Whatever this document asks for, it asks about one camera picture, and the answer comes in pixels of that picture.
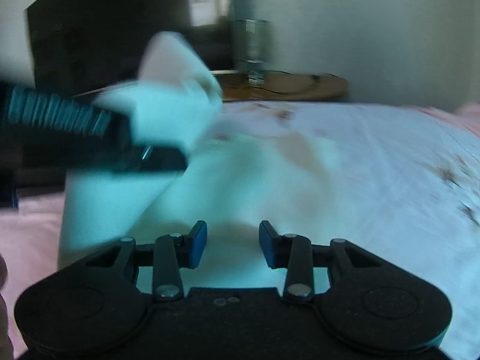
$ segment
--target pink bedsheet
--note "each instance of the pink bedsheet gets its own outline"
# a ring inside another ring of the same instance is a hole
[[[437,108],[417,108],[417,110],[453,124],[456,127],[468,130],[480,137],[480,104],[466,104],[457,109],[453,114]]]
[[[2,211],[0,254],[8,267],[8,277],[1,291],[9,318],[9,336],[14,356],[26,346],[16,327],[14,304],[33,283],[51,275],[57,268],[57,250],[62,222],[62,193],[20,200],[19,211]]]

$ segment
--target metal screw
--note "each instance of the metal screw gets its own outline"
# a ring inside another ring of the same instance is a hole
[[[299,298],[305,298],[311,294],[311,287],[303,283],[292,284],[286,290],[290,295]]]
[[[217,298],[213,300],[213,304],[215,306],[225,306],[227,304],[227,300],[225,298]]]
[[[143,150],[142,161],[148,160],[148,157],[150,157],[150,154],[152,154],[152,151],[153,151],[153,147],[147,146],[145,150]]]
[[[155,288],[155,294],[161,299],[171,299],[180,293],[180,288],[173,284],[162,284]]]

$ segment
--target wall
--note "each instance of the wall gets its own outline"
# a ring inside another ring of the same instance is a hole
[[[189,7],[188,0],[36,0],[27,10],[36,85],[73,95],[134,78],[156,32],[189,29]]]
[[[0,0],[0,77],[33,85],[27,9],[35,0]]]
[[[0,0],[0,75],[27,82],[33,1]],[[238,1],[240,16],[272,21],[272,68],[343,76],[356,101],[452,110],[480,99],[480,0]]]

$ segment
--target white cloth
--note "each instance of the white cloth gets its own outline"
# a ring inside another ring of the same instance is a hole
[[[128,113],[136,143],[173,143],[188,155],[221,108],[218,83],[182,37],[168,32],[151,40],[140,72],[138,82],[109,89],[97,104]],[[178,176],[70,172],[59,266],[125,234]]]
[[[152,109],[159,114],[144,113],[150,124],[170,117],[168,107]],[[214,119],[217,108],[210,109],[198,132]],[[475,203],[478,186],[463,179],[452,185],[443,177],[444,160],[457,162],[462,172],[458,156],[478,168],[476,137],[393,107],[239,103],[226,113],[209,132],[220,139],[200,142],[195,135],[185,145],[193,151],[182,177],[69,175],[60,257],[67,252],[71,261],[75,251],[84,254],[128,232],[139,243],[152,242],[185,233],[201,219],[208,222],[209,238],[200,266],[182,272],[186,288],[282,287],[284,271],[268,269],[258,245],[261,220],[280,234],[303,234],[317,244],[343,237],[441,288],[454,308],[441,349],[454,360],[478,357],[480,226],[464,212]],[[136,123],[141,130],[142,121]],[[327,287],[323,270],[315,279],[316,291]],[[149,280],[143,272],[142,290],[149,290]]]
[[[258,226],[269,220],[280,234],[302,234],[326,245],[332,238],[350,238],[339,170],[335,144],[327,139],[301,134],[211,139],[192,153],[183,177],[160,194],[129,234],[138,243],[151,243],[161,235],[188,233],[205,220],[207,245],[200,266],[182,272],[186,289],[281,290],[285,270],[268,268]],[[324,292],[326,272],[315,271],[316,291]],[[138,286],[150,290],[151,278],[141,277]]]

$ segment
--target white towel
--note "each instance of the white towel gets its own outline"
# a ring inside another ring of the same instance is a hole
[[[348,238],[349,210],[338,182],[332,141],[289,134],[281,138],[230,135],[201,144],[183,177],[175,180],[129,232],[138,243],[188,233],[205,220],[208,239],[195,270],[182,270],[184,286],[277,287],[285,270],[268,268],[258,227],[268,220],[280,234],[295,233],[328,245]],[[328,288],[326,270],[315,270],[317,292]],[[138,282],[151,290],[151,277]]]
[[[127,112],[137,143],[174,143],[187,155],[222,104],[220,86],[208,68],[181,35],[169,32],[151,40],[138,82],[110,88],[96,103]],[[70,172],[59,265],[121,237],[178,176]]]

